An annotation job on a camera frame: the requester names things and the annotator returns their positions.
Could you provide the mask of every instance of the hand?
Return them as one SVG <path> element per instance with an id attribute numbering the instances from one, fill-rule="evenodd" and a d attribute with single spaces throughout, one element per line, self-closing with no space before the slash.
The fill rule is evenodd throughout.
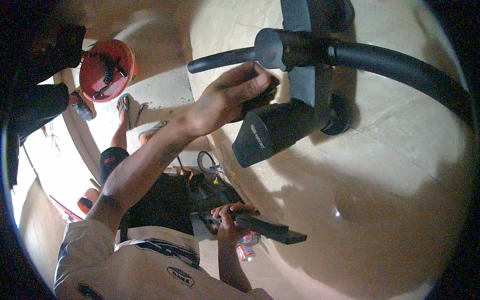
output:
<path id="1" fill-rule="evenodd" d="M 210 212 L 216 219 L 218 216 L 222 217 L 222 224 L 218 228 L 217 238 L 219 242 L 226 244 L 236 244 L 239 239 L 248 234 L 247 228 L 243 228 L 233 221 L 230 216 L 230 211 L 248 211 L 254 212 L 255 207 L 253 205 L 246 205 L 241 202 L 234 204 L 228 204 L 224 206 L 212 209 Z"/>
<path id="2" fill-rule="evenodd" d="M 213 215 L 214 219 L 218 218 L 218 216 L 220 215 L 220 211 L 224 207 L 229 208 L 232 212 L 248 212 L 248 213 L 251 213 L 251 214 L 255 212 L 255 206 L 248 205 L 248 204 L 243 204 L 242 202 L 237 202 L 237 203 L 222 205 L 220 207 L 212 209 L 210 211 L 210 213 Z"/>
<path id="3" fill-rule="evenodd" d="M 242 103 L 265 91 L 272 79 L 254 62 L 223 73 L 187 111 L 190 135 L 207 135 L 240 116 Z"/>
<path id="4" fill-rule="evenodd" d="M 248 234 L 247 228 L 235 224 L 230 216 L 228 205 L 223 206 L 218 214 L 222 217 L 222 223 L 216 235 L 218 242 L 228 246 L 235 246 L 239 239 Z"/>

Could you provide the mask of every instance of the flip-flop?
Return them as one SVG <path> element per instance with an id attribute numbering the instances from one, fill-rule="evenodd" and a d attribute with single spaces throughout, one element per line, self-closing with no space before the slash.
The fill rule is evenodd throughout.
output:
<path id="1" fill-rule="evenodd" d="M 162 126 L 162 127 L 157 127 L 160 123 L 163 123 L 163 122 L 166 122 L 166 124 L 165 124 L 164 126 Z M 145 131 L 142 131 L 141 133 L 138 134 L 138 140 L 140 140 L 140 135 L 142 135 L 142 134 L 144 134 L 144 133 L 146 133 L 146 132 L 152 131 L 152 130 L 160 130 L 160 129 L 164 128 L 165 126 L 167 126 L 168 123 L 169 123 L 168 120 L 162 120 L 162 121 L 158 122 L 157 124 L 155 124 L 154 127 L 150 128 L 150 129 L 147 129 L 147 130 L 145 130 Z"/>
<path id="2" fill-rule="evenodd" d="M 123 97 L 127 97 L 127 103 L 128 103 L 128 107 L 125 105 L 125 103 L 122 104 L 120 110 L 119 110 L 119 119 L 120 119 L 120 114 L 121 114 L 121 111 L 123 109 L 125 109 L 127 111 L 127 118 L 128 118 L 128 130 L 131 130 L 132 129 L 132 125 L 130 124 L 130 97 L 128 96 L 128 94 L 123 94 L 119 97 L 119 99 L 117 100 L 117 104 L 118 102 L 120 101 L 120 99 L 122 99 Z"/>

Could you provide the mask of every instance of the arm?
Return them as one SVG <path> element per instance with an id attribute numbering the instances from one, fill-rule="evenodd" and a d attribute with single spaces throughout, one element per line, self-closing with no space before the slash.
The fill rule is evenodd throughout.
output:
<path id="1" fill-rule="evenodd" d="M 218 271 L 220 280 L 241 292 L 252 290 L 250 281 L 240 266 L 235 244 L 218 241 Z"/>
<path id="2" fill-rule="evenodd" d="M 243 272 L 237 257 L 236 243 L 247 234 L 245 228 L 241 228 L 233 222 L 229 211 L 246 209 L 255 210 L 251 205 L 241 203 L 229 204 L 212 210 L 215 218 L 222 217 L 222 224 L 218 228 L 218 271 L 220 280 L 241 292 L 252 290 L 252 286 Z"/>
<path id="3" fill-rule="evenodd" d="M 123 214 L 145 195 L 188 144 L 238 117 L 242 102 L 258 96 L 271 81 L 271 75 L 254 63 L 222 74 L 185 115 L 165 126 L 161 134 L 115 168 L 85 219 L 100 221 L 116 233 Z"/>

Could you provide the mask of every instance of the white t-shirt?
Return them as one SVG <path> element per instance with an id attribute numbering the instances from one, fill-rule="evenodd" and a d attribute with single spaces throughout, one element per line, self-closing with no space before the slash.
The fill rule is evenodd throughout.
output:
<path id="1" fill-rule="evenodd" d="M 139 227 L 114 248 L 115 237 L 94 220 L 65 229 L 55 275 L 59 299 L 272 299 L 242 293 L 199 266 L 198 241 L 164 227 Z"/>

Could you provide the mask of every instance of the plastic bottle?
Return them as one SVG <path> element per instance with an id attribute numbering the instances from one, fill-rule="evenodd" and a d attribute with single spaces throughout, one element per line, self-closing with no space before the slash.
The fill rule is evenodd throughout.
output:
<path id="1" fill-rule="evenodd" d="M 253 246 L 258 244 L 258 234 L 250 231 L 250 234 L 243 237 L 240 246 L 237 247 L 237 256 L 241 261 L 251 262 L 255 257 Z"/>

